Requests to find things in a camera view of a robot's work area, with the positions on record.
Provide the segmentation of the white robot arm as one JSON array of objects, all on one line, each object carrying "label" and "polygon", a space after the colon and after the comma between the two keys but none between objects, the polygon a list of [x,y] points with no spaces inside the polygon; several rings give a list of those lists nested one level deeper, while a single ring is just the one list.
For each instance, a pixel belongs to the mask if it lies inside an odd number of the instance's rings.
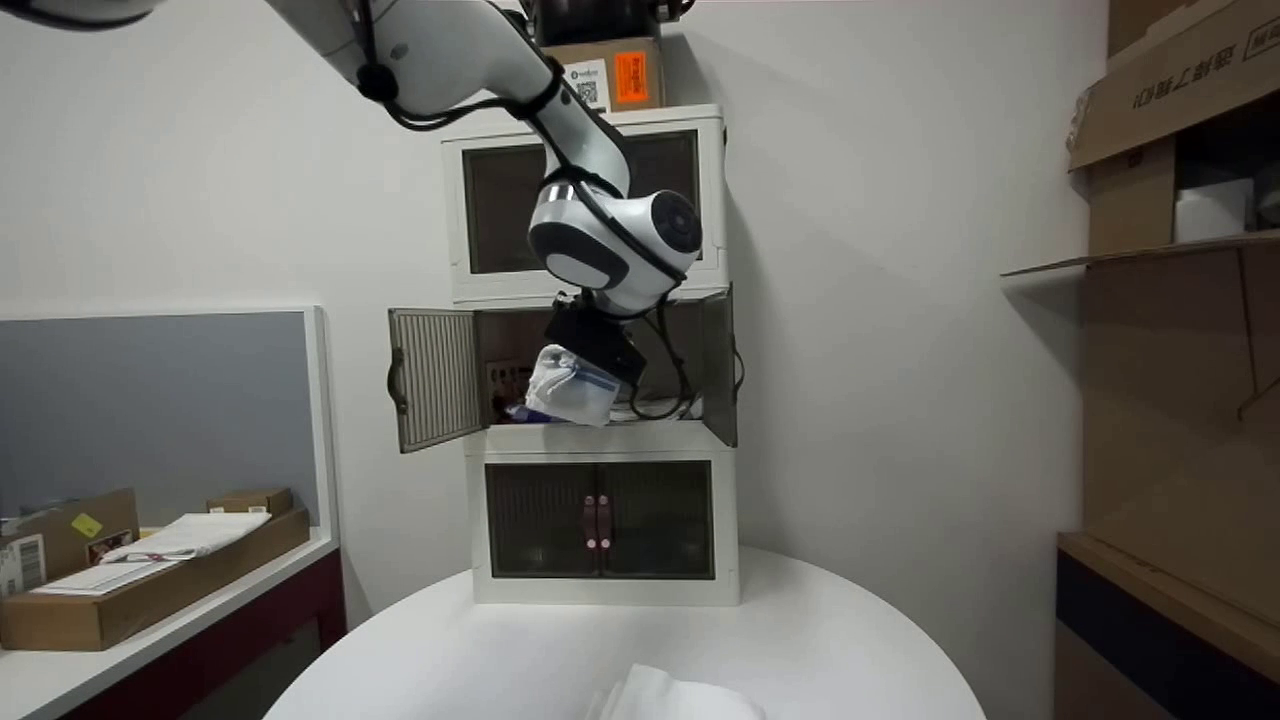
[{"label": "white robot arm", "polygon": [[472,112],[519,125],[540,154],[529,257],[567,288],[543,340],[637,383],[623,323],[656,313],[703,260],[703,219],[682,189],[640,189],[616,125],[591,107],[515,12],[496,0],[266,0],[360,100],[406,133]]}]

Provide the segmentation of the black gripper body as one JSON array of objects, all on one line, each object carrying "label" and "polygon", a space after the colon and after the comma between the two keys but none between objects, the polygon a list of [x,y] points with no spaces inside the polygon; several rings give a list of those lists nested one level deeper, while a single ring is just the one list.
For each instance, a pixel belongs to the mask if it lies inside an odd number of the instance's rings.
[{"label": "black gripper body", "polygon": [[643,373],[643,356],[630,340],[623,323],[588,305],[556,305],[543,340],[566,343],[571,356],[597,363],[619,383],[637,383]]}]

